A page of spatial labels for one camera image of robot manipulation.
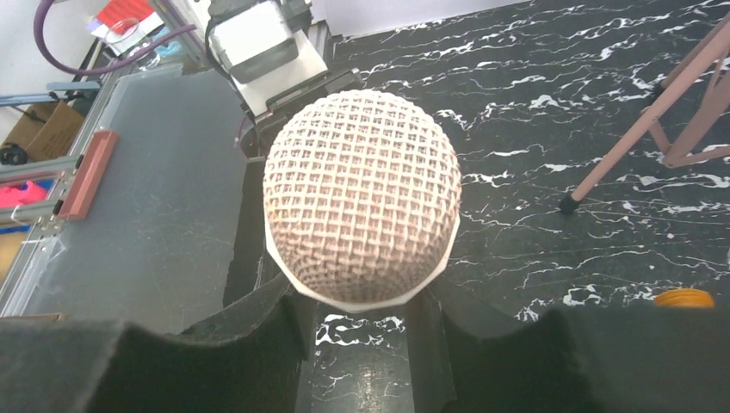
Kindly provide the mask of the pink microphone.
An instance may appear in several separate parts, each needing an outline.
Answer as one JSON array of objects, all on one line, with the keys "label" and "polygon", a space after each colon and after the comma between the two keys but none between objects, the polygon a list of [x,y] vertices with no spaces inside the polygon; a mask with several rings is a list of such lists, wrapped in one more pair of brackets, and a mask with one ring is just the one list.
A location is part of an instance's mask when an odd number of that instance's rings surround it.
[{"label": "pink microphone", "polygon": [[302,295],[359,313],[403,305],[447,267],[461,171],[419,106],[353,89],[305,106],[265,161],[266,249]]}]

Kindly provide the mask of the black right gripper left finger pad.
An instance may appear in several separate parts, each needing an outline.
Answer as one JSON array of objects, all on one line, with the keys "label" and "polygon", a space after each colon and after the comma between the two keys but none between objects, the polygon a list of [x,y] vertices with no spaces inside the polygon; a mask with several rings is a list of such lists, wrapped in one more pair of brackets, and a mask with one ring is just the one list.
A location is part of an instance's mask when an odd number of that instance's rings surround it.
[{"label": "black right gripper left finger pad", "polygon": [[316,303],[276,276],[177,334],[121,321],[1,322],[4,412],[293,412]]}]

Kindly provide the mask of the right gripper right finger pad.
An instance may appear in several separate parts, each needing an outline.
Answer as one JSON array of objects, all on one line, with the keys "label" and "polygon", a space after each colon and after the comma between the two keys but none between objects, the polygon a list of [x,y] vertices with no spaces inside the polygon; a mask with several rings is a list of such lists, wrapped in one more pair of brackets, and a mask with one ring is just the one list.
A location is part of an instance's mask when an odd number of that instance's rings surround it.
[{"label": "right gripper right finger pad", "polygon": [[405,306],[418,412],[726,412],[723,308],[555,307],[532,323],[447,281]]}]

